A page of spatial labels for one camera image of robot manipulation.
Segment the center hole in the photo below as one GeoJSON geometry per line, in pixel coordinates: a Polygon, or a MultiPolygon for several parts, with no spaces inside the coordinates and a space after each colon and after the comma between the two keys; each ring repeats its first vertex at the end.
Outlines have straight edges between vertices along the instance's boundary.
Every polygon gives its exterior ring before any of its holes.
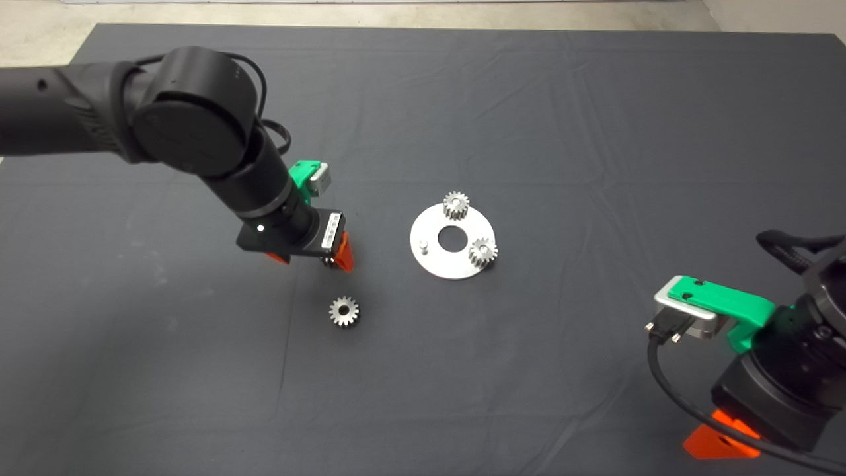
{"type": "Polygon", "coordinates": [[[437,234],[437,242],[448,252],[460,252],[467,246],[467,235],[457,226],[448,226],[437,234]]]}

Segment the floor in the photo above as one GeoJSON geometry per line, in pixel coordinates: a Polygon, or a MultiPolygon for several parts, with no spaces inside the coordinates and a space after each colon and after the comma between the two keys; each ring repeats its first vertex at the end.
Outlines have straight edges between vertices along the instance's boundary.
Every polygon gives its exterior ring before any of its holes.
{"type": "Polygon", "coordinates": [[[65,64],[95,24],[837,32],[844,0],[458,4],[66,4],[0,0],[0,66],[65,64]]]}

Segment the green bracket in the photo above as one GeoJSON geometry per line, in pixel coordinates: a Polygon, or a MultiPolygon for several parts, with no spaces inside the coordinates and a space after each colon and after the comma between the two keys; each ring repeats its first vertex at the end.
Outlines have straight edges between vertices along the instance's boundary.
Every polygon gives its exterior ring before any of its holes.
{"type": "Polygon", "coordinates": [[[309,205],[311,205],[311,192],[306,184],[309,183],[309,179],[319,168],[319,160],[299,160],[293,167],[288,169],[288,173],[294,179],[294,184],[297,185],[299,193],[302,194],[303,199],[309,205]]]}
{"type": "Polygon", "coordinates": [[[752,347],[755,332],[764,327],[776,310],[775,304],[761,296],[689,276],[682,277],[667,295],[676,301],[735,319],[737,324],[728,332],[728,343],[737,353],[752,347]]]}

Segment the label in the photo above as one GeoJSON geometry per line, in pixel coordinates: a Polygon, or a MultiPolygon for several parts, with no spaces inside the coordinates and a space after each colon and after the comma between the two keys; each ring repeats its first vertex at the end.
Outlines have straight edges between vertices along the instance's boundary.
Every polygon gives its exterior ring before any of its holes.
{"type": "Polygon", "coordinates": [[[326,233],[323,234],[321,246],[327,250],[332,249],[335,242],[335,235],[338,233],[338,225],[341,223],[341,213],[330,213],[329,223],[326,225],[326,233]]]}

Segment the metal gear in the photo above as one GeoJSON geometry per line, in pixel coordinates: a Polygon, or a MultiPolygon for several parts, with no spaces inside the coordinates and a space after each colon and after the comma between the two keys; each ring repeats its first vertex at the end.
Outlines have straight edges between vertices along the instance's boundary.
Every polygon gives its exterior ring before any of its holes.
{"type": "Polygon", "coordinates": [[[484,268],[497,259],[497,244],[493,240],[481,238],[470,245],[470,262],[477,268],[484,268]]]}
{"type": "Polygon", "coordinates": [[[451,191],[443,198],[443,213],[451,220],[460,220],[467,215],[470,199],[460,191],[451,191]]]}
{"type": "Polygon", "coordinates": [[[352,297],[339,297],[332,301],[329,317],[340,328],[352,327],[359,321],[359,305],[352,297]]]}

